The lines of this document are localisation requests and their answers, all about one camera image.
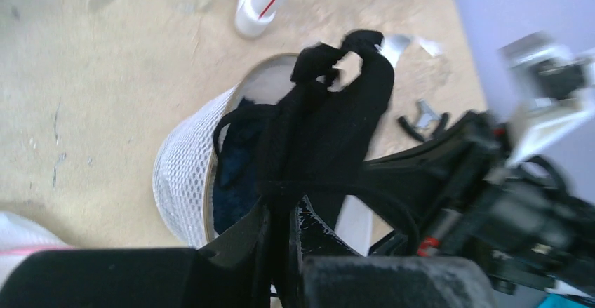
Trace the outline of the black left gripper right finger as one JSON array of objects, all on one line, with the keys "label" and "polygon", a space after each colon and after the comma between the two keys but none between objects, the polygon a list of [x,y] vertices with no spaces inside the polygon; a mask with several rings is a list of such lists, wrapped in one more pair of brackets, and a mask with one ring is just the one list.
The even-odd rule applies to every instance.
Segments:
[{"label": "black left gripper right finger", "polygon": [[364,257],[303,199],[290,217],[285,307],[496,307],[490,281],[460,257]]}]

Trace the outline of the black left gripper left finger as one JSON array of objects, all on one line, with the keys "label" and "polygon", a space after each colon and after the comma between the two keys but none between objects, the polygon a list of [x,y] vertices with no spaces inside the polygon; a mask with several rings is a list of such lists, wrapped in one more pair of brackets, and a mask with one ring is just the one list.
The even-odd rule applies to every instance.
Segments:
[{"label": "black left gripper left finger", "polygon": [[1,288],[2,307],[266,307],[270,211],[200,249],[54,248],[32,253]]}]

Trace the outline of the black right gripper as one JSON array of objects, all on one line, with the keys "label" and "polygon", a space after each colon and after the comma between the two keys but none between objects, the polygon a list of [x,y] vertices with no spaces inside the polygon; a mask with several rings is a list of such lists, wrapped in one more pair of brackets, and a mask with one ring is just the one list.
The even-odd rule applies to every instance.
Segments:
[{"label": "black right gripper", "polygon": [[524,162],[487,172],[492,158],[491,117],[469,111],[432,140],[365,162],[359,184],[401,201],[426,227],[421,257],[468,249],[500,291],[521,283],[593,296],[594,207],[572,197],[542,156],[527,162],[543,177]]}]

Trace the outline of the black bra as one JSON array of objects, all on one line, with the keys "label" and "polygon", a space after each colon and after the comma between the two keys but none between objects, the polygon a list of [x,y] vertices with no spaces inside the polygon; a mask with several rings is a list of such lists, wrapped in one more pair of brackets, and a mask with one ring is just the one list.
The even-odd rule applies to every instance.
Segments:
[{"label": "black bra", "polygon": [[417,225],[404,204],[385,192],[356,183],[375,130],[387,111],[394,70],[413,38],[358,29],[339,47],[325,43],[303,49],[290,76],[293,88],[279,102],[256,104],[224,115],[220,134],[238,121],[262,119],[255,150],[255,189],[285,234],[290,212],[305,196],[352,195],[369,207],[395,211],[387,222],[407,234],[406,254],[420,243]]}]

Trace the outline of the pink-trimmed white laundry bag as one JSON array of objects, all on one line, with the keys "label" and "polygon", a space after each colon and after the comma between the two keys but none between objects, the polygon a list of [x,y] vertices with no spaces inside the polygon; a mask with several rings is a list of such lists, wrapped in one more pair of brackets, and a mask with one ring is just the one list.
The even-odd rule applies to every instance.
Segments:
[{"label": "pink-trimmed white laundry bag", "polygon": [[1,287],[15,268],[31,254],[73,248],[38,223],[15,213],[1,211]]}]

